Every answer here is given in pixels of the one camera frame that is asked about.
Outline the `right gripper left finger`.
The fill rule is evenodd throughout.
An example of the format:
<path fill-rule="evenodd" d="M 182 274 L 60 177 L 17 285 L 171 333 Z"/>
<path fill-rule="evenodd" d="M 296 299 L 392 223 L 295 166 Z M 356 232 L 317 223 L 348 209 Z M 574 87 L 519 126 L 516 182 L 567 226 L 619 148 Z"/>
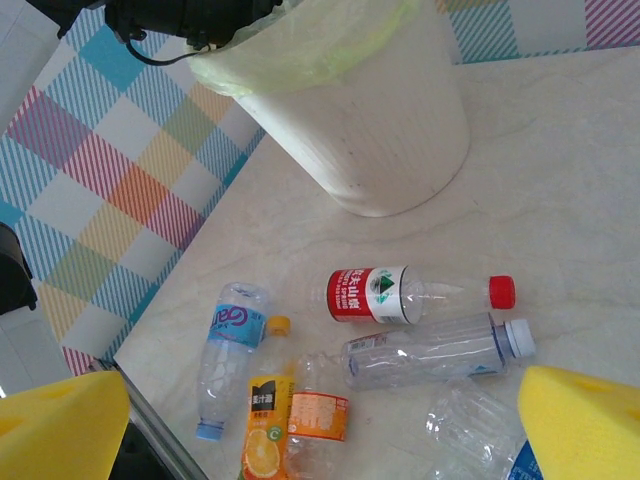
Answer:
<path fill-rule="evenodd" d="M 129 413 L 114 371 L 0 399 L 0 480 L 108 480 Z"/>

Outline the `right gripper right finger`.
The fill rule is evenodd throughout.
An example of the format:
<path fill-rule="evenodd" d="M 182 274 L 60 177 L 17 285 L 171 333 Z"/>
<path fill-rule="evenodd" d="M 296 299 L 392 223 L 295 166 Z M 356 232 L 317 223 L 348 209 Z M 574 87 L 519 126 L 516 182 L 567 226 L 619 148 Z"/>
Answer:
<path fill-rule="evenodd" d="M 517 408 L 544 480 L 640 480 L 640 387 L 532 366 Z"/>

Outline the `blue label crushed clear bottle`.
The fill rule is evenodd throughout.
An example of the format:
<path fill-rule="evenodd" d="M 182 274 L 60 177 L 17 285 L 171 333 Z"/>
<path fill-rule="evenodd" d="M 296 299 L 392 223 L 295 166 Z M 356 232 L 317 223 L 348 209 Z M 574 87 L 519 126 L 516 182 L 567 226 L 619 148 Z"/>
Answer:
<path fill-rule="evenodd" d="M 425 429 L 441 447 L 427 480 L 544 480 L 518 414 L 469 378 L 438 391 Z"/>

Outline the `tall clear bottle white cap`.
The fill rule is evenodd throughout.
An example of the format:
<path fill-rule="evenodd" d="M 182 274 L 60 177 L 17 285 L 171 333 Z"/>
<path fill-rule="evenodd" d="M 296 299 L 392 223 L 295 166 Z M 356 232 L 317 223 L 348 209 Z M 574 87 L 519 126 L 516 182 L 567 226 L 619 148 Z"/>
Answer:
<path fill-rule="evenodd" d="M 510 360 L 535 353 L 527 320 L 498 324 L 483 313 L 351 340 L 341 365 L 346 385 L 366 391 L 501 374 Z"/>

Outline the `orange juice bottle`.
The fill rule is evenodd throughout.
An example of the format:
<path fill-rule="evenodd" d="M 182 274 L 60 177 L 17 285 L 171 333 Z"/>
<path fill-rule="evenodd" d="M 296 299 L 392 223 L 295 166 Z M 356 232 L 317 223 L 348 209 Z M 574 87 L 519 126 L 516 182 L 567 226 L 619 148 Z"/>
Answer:
<path fill-rule="evenodd" d="M 249 380 L 239 480 L 289 480 L 284 458 L 293 390 L 291 375 L 261 375 Z"/>

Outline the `water bottle blue cap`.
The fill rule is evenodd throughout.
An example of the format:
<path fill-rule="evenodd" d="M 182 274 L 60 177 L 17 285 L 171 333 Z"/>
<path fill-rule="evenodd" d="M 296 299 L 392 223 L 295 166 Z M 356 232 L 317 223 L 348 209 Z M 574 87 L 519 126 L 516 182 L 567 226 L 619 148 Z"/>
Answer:
<path fill-rule="evenodd" d="M 264 288 L 225 285 L 216 303 L 197 376 L 196 437 L 218 441 L 245 401 L 252 356 L 265 336 L 271 306 Z"/>

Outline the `orange label clear bottle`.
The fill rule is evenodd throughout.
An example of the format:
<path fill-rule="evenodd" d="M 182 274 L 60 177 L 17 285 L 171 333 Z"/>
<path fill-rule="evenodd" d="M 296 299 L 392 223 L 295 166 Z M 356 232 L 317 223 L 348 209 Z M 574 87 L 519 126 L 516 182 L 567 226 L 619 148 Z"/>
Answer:
<path fill-rule="evenodd" d="M 338 359 L 324 352 L 301 356 L 295 371 L 285 455 L 291 480 L 338 480 L 349 410 Z"/>

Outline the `red green label water bottle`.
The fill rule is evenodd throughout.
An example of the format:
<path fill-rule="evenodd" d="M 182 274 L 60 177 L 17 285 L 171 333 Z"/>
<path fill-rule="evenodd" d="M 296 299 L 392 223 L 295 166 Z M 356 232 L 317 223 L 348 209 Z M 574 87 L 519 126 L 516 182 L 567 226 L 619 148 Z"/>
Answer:
<path fill-rule="evenodd" d="M 310 306 L 341 323 L 415 325 L 493 310 L 511 310 L 509 275 L 465 276 L 418 265 L 360 267 L 332 272 L 312 287 Z"/>

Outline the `yellow-green bin liner bag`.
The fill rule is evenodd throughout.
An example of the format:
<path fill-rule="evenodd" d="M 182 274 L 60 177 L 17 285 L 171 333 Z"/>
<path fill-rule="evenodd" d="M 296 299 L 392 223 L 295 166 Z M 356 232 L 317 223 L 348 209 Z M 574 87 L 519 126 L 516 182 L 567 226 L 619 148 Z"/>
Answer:
<path fill-rule="evenodd" d="M 333 82 L 385 47 L 424 0 L 283 0 L 189 67 L 224 96 L 294 92 Z"/>

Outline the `white plastic waste bin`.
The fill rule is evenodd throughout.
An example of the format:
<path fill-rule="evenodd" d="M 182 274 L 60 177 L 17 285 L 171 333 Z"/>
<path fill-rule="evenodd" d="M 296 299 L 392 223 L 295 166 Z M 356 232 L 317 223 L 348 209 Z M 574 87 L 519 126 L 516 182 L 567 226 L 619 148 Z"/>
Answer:
<path fill-rule="evenodd" d="M 364 217 L 429 200 L 470 146 L 435 0 L 336 82 L 238 103 L 342 208 Z"/>

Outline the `aluminium front rail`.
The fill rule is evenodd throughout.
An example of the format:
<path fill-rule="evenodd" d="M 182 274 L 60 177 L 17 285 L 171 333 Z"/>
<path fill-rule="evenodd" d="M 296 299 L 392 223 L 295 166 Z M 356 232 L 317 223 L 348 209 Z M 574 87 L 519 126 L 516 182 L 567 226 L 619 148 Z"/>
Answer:
<path fill-rule="evenodd" d="M 89 370 L 119 373 L 130 400 L 129 423 L 108 480 L 209 480 L 115 361 L 94 360 Z"/>

